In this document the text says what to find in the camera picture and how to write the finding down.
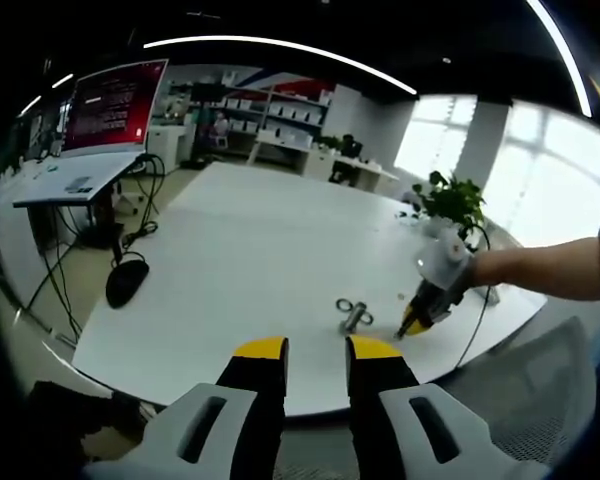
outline white pot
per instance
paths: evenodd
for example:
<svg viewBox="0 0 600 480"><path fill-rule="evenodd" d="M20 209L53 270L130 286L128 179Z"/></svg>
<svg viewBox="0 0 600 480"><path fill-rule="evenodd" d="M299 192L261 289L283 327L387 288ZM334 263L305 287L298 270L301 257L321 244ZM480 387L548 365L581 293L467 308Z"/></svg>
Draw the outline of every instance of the white pot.
<svg viewBox="0 0 600 480"><path fill-rule="evenodd" d="M423 231L425 235L431 238L438 238L442 230L451 226L453 226L453 222L450 219L436 215L425 222Z"/></svg>

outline computer monitor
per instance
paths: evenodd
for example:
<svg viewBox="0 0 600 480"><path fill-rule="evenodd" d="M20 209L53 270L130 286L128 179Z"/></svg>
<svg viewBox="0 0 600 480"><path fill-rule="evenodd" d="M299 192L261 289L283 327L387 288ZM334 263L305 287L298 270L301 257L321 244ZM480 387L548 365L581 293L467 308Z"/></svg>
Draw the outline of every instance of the computer monitor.
<svg viewBox="0 0 600 480"><path fill-rule="evenodd" d="M121 65L76 82L61 156L141 148L166 60Z"/></svg>

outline chair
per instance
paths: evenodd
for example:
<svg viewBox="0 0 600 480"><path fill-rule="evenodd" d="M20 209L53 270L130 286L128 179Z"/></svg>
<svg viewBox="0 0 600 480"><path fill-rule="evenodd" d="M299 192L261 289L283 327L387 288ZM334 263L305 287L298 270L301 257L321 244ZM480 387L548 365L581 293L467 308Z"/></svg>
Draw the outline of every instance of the chair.
<svg viewBox="0 0 600 480"><path fill-rule="evenodd" d="M595 369L577 317L439 383L488 423L502 451L548 466L585 431L596 404Z"/></svg>

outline human arm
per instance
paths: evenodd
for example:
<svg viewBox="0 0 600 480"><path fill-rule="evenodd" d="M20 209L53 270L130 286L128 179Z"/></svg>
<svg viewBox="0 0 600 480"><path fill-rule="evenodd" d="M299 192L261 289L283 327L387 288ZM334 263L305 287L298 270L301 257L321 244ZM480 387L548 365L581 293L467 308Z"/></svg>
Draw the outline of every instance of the human arm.
<svg viewBox="0 0 600 480"><path fill-rule="evenodd" d="M472 286L508 283L571 300L600 300L600 236L476 255Z"/></svg>

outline white table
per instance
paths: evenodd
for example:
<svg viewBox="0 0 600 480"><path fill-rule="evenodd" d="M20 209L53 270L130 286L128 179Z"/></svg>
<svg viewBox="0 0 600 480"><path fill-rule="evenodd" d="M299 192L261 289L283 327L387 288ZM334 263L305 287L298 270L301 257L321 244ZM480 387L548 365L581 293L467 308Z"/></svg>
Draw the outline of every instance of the white table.
<svg viewBox="0 0 600 480"><path fill-rule="evenodd" d="M111 152L48 159L22 185L15 197L15 207L62 203L87 205L104 187L110 185L138 157L140 152ZM86 178L81 191L66 188L78 178Z"/></svg>
<svg viewBox="0 0 600 480"><path fill-rule="evenodd" d="M287 415L338 410L349 401L338 332L345 314L335 301L346 297L366 302L375 317L359 333L396 345L420 382L434 380L455 368L482 298L467 292L440 325L393 339L421 280L413 255L430 241L395 217L401 209L337 185L214 164L160 216L156 235L137 242L148 277L124 308L98 303L73 365L111 388L169 405L196 383L214 383L241 344L284 335ZM465 362L544 303L514 287L501 297Z"/></svg>
<svg viewBox="0 0 600 480"><path fill-rule="evenodd" d="M0 181L0 263L7 281L23 305L29 305L47 277L48 271L38 251L29 215L26 208L14 205L84 205L111 178L124 171L138 155L138 152L106 153L99 155L47 158L41 163L26 162L12 178ZM75 177L90 176L85 184L90 192L69 193L64 188ZM72 210L78 221L78 228L86 225L85 209L82 207L61 207L60 214L69 224ZM62 222L58 222L60 255L72 244L74 235ZM46 254L53 268L57 262L55 249Z"/></svg>
<svg viewBox="0 0 600 480"><path fill-rule="evenodd" d="M297 160L298 173L303 177L313 178L326 182L331 176L333 164L345 163L360 170L360 175L355 188L366 192L373 192L389 198L397 193L400 179L389 172L382 170L380 165L362 163L357 159L332 155L329 152L314 150L306 146L298 145L292 141L274 137L272 134L258 133L249 154L247 165L253 165L258 157L262 144L273 145L300 153Z"/></svg>

